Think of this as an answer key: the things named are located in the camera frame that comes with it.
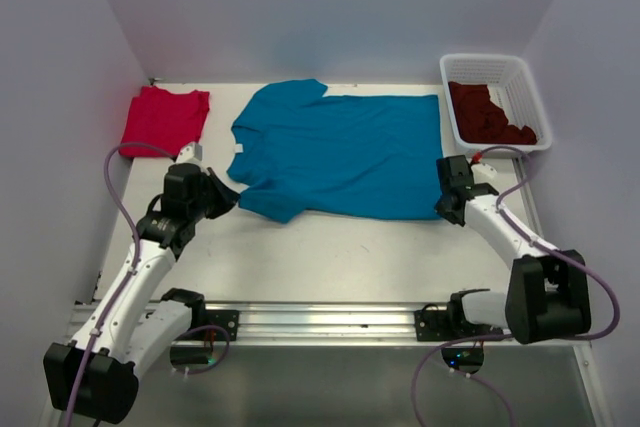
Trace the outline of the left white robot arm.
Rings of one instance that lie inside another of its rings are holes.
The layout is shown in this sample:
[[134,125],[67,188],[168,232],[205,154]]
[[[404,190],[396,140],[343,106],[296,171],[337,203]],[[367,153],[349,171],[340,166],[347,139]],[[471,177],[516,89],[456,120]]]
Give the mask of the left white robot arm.
[[169,167],[107,294],[70,341],[51,344],[44,355],[55,409],[118,424],[131,411],[143,376],[173,341],[203,334],[231,341],[225,327],[211,323],[200,293],[172,288],[152,312],[146,308],[197,223],[228,213],[238,198],[212,169],[191,162]]

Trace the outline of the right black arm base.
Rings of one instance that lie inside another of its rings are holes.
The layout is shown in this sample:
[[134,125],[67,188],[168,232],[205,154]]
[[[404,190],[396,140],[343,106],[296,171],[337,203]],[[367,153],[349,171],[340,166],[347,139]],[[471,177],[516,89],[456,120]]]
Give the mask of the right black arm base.
[[[486,323],[471,323],[463,314],[463,298],[471,293],[487,292],[473,289],[453,293],[446,303],[427,303],[414,315],[414,330],[418,342],[447,342],[456,339],[503,334],[504,330]],[[483,366],[485,355],[483,343],[475,341],[471,347],[447,347],[441,356],[448,368],[476,374]]]

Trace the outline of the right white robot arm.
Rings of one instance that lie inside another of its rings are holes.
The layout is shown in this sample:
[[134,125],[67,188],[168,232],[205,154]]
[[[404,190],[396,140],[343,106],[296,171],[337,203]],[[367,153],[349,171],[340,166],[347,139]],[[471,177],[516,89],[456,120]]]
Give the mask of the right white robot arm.
[[587,333],[591,309],[586,274],[575,250],[559,251],[537,237],[498,204],[499,193],[475,180],[462,155],[436,161],[441,196],[436,213],[453,225],[478,233],[509,268],[504,293],[487,289],[456,292],[447,303],[451,336],[509,331],[521,344]]

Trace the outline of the blue t shirt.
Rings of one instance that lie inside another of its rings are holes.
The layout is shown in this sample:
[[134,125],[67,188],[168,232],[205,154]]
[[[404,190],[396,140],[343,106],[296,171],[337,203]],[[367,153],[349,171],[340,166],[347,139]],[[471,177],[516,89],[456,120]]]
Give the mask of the blue t shirt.
[[435,95],[331,95],[314,80],[258,90],[231,127],[239,205],[288,223],[305,211],[432,221],[442,158]]

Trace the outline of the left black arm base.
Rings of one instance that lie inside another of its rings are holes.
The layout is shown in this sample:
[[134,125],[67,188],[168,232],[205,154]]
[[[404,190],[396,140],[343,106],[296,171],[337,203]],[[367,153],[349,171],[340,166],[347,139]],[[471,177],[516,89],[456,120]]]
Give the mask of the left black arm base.
[[203,294],[186,289],[171,288],[161,300],[177,301],[191,311],[190,327],[178,341],[200,342],[199,346],[172,346],[169,351],[172,367],[189,376],[209,372],[218,366],[237,338],[239,311],[209,310]]

